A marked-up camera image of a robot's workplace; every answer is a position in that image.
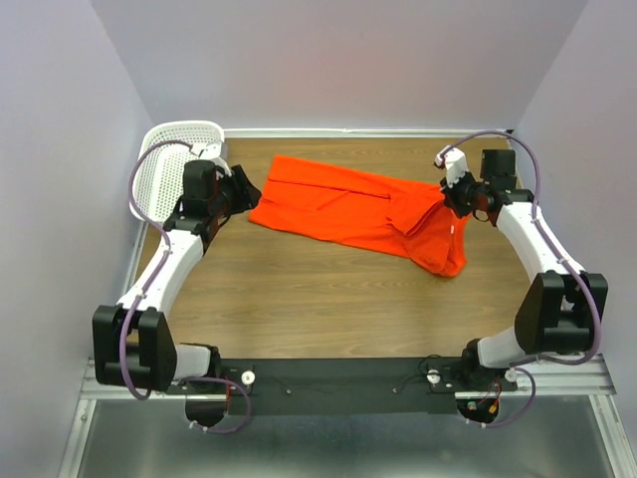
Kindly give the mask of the orange t shirt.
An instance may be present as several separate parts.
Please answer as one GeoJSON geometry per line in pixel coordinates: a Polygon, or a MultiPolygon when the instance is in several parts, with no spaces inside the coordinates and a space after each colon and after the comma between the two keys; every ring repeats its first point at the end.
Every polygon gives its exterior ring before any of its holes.
{"type": "Polygon", "coordinates": [[[277,231],[411,260],[456,277],[467,264],[466,220],[440,186],[277,155],[248,218],[277,231]]]}

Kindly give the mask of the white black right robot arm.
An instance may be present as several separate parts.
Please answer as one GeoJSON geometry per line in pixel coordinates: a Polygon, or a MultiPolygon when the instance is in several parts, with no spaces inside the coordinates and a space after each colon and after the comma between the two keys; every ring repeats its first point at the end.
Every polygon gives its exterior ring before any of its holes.
{"type": "Polygon", "coordinates": [[[537,359],[579,364],[594,356],[608,283],[567,254],[533,193],[518,187],[515,152],[484,150],[478,176],[457,147],[440,151],[435,164],[445,172],[441,181],[445,205],[459,218],[484,213],[509,240],[530,280],[513,325],[468,342],[461,357],[451,363],[449,377],[466,389],[478,390],[514,365],[537,359]]]}

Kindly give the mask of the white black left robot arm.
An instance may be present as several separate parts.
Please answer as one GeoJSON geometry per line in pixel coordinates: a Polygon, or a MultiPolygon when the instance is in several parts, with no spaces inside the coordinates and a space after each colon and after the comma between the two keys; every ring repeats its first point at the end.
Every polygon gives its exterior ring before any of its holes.
{"type": "Polygon", "coordinates": [[[137,399],[187,380],[200,393],[221,378],[213,346],[177,344],[168,314],[192,269],[204,257],[224,220],[254,209],[260,191],[240,165],[221,158],[178,155],[132,177],[130,209],[157,230],[160,244],[132,287],[93,316],[96,378],[124,386],[137,399]]]}

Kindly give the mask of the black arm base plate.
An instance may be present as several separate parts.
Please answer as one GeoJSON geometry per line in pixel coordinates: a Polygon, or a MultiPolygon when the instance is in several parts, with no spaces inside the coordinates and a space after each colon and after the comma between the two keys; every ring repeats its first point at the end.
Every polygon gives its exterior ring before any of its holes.
{"type": "Polygon", "coordinates": [[[225,358],[222,376],[244,386],[254,415],[454,414],[460,400],[518,389],[502,369],[461,370],[456,357],[225,358]]]}

